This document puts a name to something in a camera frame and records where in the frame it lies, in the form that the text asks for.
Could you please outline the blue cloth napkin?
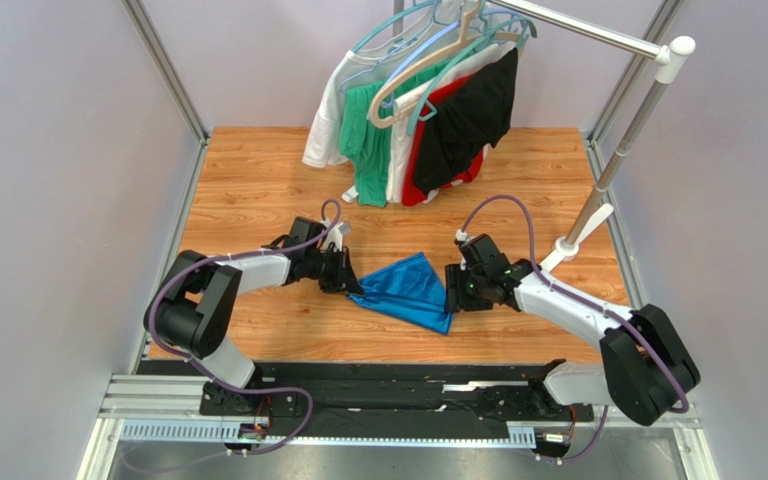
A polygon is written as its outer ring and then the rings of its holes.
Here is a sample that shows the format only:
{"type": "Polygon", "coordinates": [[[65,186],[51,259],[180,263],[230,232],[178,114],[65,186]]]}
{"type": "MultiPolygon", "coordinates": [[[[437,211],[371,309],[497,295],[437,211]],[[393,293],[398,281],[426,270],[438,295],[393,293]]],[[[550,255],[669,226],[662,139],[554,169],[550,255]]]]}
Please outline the blue cloth napkin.
{"type": "Polygon", "coordinates": [[[350,295],[359,307],[447,335],[455,314],[446,311],[446,290],[426,255],[418,252],[359,281],[363,295],[350,295]]]}

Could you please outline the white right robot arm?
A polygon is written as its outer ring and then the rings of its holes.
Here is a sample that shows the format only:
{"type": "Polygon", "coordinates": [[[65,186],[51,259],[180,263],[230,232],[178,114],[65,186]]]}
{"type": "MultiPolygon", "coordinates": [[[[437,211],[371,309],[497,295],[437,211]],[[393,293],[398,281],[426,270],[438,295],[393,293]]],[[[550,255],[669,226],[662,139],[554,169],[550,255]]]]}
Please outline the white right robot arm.
{"type": "Polygon", "coordinates": [[[454,243],[462,259],[445,269],[447,311],[507,306],[561,327],[599,353],[597,363],[557,360],[544,367],[538,389],[552,402],[614,406],[642,426],[687,412],[687,395],[701,375],[663,309],[600,300],[528,259],[510,261],[486,234],[459,231],[454,243]]]}

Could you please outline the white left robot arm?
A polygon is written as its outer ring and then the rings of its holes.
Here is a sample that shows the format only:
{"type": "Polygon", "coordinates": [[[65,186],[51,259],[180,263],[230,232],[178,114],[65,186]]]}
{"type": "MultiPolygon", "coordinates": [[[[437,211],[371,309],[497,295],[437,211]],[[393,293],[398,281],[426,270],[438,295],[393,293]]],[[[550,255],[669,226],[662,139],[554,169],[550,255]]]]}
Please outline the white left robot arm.
{"type": "Polygon", "coordinates": [[[227,336],[237,298],[306,279],[326,294],[364,295],[344,244],[350,231],[346,221],[297,217],[288,233],[255,251],[209,257],[185,250],[149,303],[143,326],[214,382],[247,393],[256,365],[227,336]]]}

